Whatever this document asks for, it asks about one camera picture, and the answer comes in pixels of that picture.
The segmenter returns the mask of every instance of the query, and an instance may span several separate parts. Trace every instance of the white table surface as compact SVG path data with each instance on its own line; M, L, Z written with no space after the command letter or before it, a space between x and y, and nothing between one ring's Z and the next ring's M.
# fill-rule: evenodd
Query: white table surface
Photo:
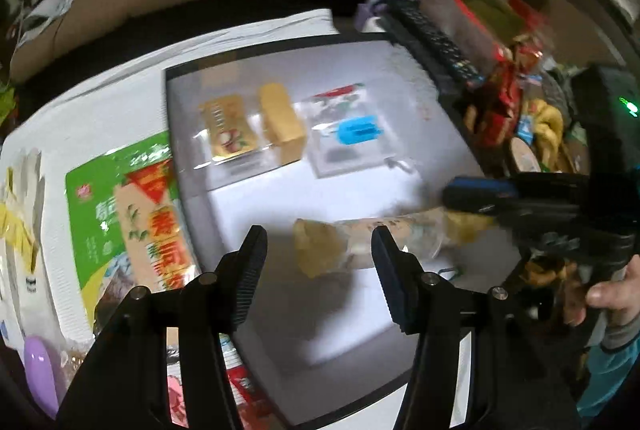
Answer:
M73 87L41 108L4 142L0 172L21 151L42 152L45 179L44 211L40 239L60 328L77 342L92 332L82 305L73 259L65 176L72 169L105 152L130 145L167 129L163 71L167 67L228 50L289 38L336 34L329 10L314 10L288 18L252 23L212 32L180 42ZM468 342L461 342L456 424L468 394ZM393 427L405 387L327 429Z

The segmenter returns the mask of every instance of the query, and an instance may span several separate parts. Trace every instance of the yellow sponge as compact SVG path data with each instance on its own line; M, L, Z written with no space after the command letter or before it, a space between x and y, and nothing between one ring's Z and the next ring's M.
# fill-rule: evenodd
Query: yellow sponge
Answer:
M258 94L265 136L280 147L280 164L300 160L306 145L306 131L291 105L287 89L283 84L266 84Z

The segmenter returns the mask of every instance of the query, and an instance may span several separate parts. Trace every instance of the blue clip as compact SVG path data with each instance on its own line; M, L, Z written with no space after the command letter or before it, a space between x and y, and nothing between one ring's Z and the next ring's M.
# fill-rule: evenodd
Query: blue clip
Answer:
M376 124L375 116L364 116L343 121L338 126L338 141L343 145L355 145L377 139L382 131Z

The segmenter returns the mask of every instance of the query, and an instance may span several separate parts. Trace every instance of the yellow package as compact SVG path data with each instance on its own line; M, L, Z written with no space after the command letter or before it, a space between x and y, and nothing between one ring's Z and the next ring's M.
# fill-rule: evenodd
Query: yellow package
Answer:
M212 159L216 163L258 148L258 138L249 126L242 97L231 94L200 105L209 131Z
M306 145L306 131L287 89L282 84L266 84L260 87L258 96L265 136L280 148L280 164L299 161Z

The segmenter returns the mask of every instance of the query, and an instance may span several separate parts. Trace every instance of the white tablecloth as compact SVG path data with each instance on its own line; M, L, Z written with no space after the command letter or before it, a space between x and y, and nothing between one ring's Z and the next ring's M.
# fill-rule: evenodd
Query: white tablecloth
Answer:
M0 175L20 150L42 152L45 180L40 240L60 328L66 338L90 340L73 258L65 195L66 174L114 148L167 129L164 69L254 44L336 34L320 9L220 30L160 49L76 85L41 108L4 142Z

